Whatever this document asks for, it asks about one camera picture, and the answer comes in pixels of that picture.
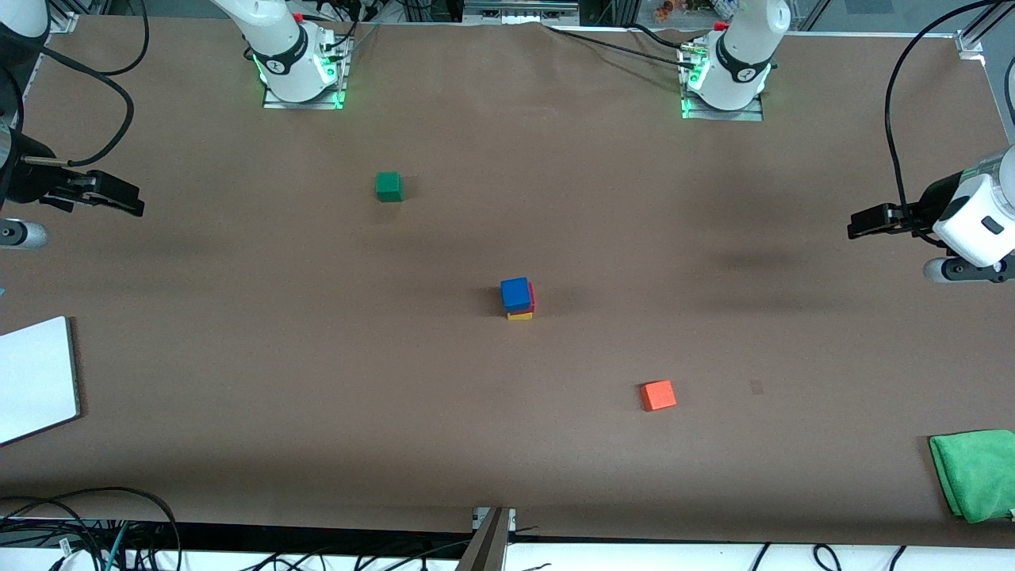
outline teal cable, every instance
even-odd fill
[[[117,552],[120,551],[120,542],[124,540],[124,536],[127,533],[127,522],[124,522],[120,526],[120,532],[117,533],[117,539],[113,542],[113,549],[110,550],[110,559],[106,561],[106,569],[103,571],[112,571],[113,560],[117,558]]]

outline table surface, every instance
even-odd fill
[[[86,17],[52,47],[113,68],[139,40]],[[1010,288],[845,236],[895,200],[904,40],[787,38],[759,124],[682,120],[672,68],[539,25],[385,26],[340,112],[260,109],[228,21],[151,42],[97,164],[144,217],[5,210],[52,236],[3,253],[2,331],[75,317],[85,415],[0,449],[3,489],[135,486],[191,521],[462,530],[501,504],[548,536],[1015,546],[948,513],[926,444],[1015,424]],[[949,40],[895,100],[912,198],[1007,144]],[[47,61],[26,114],[77,157],[123,103]],[[498,315],[517,275],[533,322]],[[659,378],[679,406],[644,413]]]

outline stacked cubes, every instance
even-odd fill
[[[509,322],[532,319],[536,313],[536,292],[528,277],[515,277],[500,282],[500,299]]]

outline green microfiber towel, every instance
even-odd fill
[[[982,430],[934,436],[931,455],[952,513],[969,523],[1012,516],[1015,433]]]

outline orange cube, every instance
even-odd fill
[[[673,395],[673,384],[670,379],[641,385],[641,406],[648,413],[676,407],[677,396]]]

